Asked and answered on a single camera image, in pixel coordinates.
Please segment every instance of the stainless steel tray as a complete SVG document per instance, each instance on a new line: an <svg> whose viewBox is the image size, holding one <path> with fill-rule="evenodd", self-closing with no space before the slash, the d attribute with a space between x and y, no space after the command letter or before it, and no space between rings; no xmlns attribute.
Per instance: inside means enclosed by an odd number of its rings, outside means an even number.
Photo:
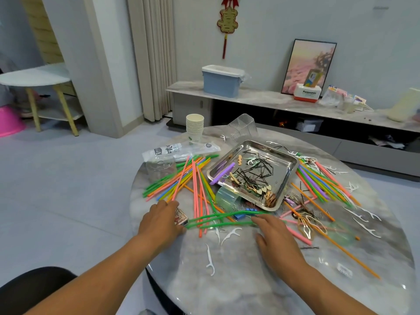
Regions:
<svg viewBox="0 0 420 315"><path fill-rule="evenodd" d="M296 157L270 148L261 143L252 140L245 140L214 164L207 171L207 177L210 180L213 180L218 172L233 162L235 163L235 166L232 168L232 172L234 172L237 168L241 168L243 170L249 169L251 165L247 164L247 160L243 159L242 166L239 166L237 161L240 154L243 158L249 158L252 156L252 154L243 153L247 150L258 153L261 158L265 158L265 160L273 166L273 175L265 178L267 183L271 185L271 192L276 195L276 201L273 203L272 207L266 206L264 204L264 198L259 198L252 193L249 193L242 187L242 185L239 187L233 186L230 181L225 181L224 179L220 179L218 181L218 185L224 186L229 190L238 193L242 198L250 201L256 206L259 206L261 209L266 211L276 211L281 206L281 202L286 195L286 187L289 179L299 166L299 160Z"/></svg>

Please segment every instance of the round marble table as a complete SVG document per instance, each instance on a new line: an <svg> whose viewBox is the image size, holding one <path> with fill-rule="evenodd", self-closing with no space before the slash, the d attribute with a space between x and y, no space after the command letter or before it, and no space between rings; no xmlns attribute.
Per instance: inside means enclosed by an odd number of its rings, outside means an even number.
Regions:
<svg viewBox="0 0 420 315"><path fill-rule="evenodd" d="M369 221L364 223L365 226L375 229L381 238L373 237L363 230L353 220L353 216L342 208L341 203L331 201L323 204L323 207L337 220L345 222L361 238L346 248L379 274L381 280L370 275L319 236L315 238L314 246L320 249L303 250L305 259L328 280L378 314L406 314L416 287L414 261L401 225L386 204L359 175L319 148L274 131L259 128L258 133L260 137L253 140L262 143L278 142L290 151L317 158L324 166L348 172L337 174L336 178L345 186L349 182L359 186L352 194L364 209L376 214L381 221L361 210L358 214ZM222 134L223 126L207 127L204 130L204 135L221 147L220 155L226 154L237 144L229 141L224 143L220 138ZM168 143L186 140L184 133ZM131 190L130 215L134 232L137 232L143 215L155 203L153 200L146 202L142 198L143 189L149 185L143 167L139 169ZM298 181L294 175L293 182L298 184ZM180 208L192 217L192 193L183 189L177 200ZM198 231L190 230L157 256L148 270L172 302L187 314L313 314L299 296L271 273L261 259L254 240L257 229L243 227L237 232L240 236L233 236L220 246L214 231L198 238ZM226 233L220 233L221 239L225 236ZM211 276L212 268L206 268L209 263L207 245L215 267L214 276ZM352 271L351 278L337 270L338 263Z"/></svg>

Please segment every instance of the blue storage box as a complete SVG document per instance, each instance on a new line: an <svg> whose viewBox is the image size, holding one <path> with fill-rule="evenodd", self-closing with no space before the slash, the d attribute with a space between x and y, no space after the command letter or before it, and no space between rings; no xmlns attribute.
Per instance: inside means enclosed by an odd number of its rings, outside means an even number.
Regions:
<svg viewBox="0 0 420 315"><path fill-rule="evenodd" d="M244 70L218 65L202 68L204 92L224 97L238 96L239 86L245 76Z"/></svg>

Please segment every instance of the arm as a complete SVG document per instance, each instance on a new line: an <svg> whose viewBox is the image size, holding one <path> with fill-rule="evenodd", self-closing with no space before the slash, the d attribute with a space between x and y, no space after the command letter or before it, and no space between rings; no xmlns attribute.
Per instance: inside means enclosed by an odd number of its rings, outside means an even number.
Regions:
<svg viewBox="0 0 420 315"><path fill-rule="evenodd" d="M26 314L115 314L144 268L185 232L174 224L177 206L176 201L153 205L144 215L138 235Z"/></svg>
<svg viewBox="0 0 420 315"><path fill-rule="evenodd" d="M253 217L264 236L257 234L262 257L317 315L375 315L321 273L308 265L284 222L272 215Z"/></svg>

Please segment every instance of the floor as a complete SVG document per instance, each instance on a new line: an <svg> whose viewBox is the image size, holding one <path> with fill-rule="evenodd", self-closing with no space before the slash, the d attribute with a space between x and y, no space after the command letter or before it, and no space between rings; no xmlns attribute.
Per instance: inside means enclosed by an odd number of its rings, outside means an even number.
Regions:
<svg viewBox="0 0 420 315"><path fill-rule="evenodd" d="M1 138L0 286L46 265L81 274L119 249L131 237L129 194L141 153L177 135L167 121L145 122L120 139L87 130L73 137L68 124L54 122L41 133L29 122L27 130ZM399 218L420 261L420 184L358 173ZM412 314L420 310L414 303ZM118 313L137 315L145 308L165 314L142 274Z"/></svg>

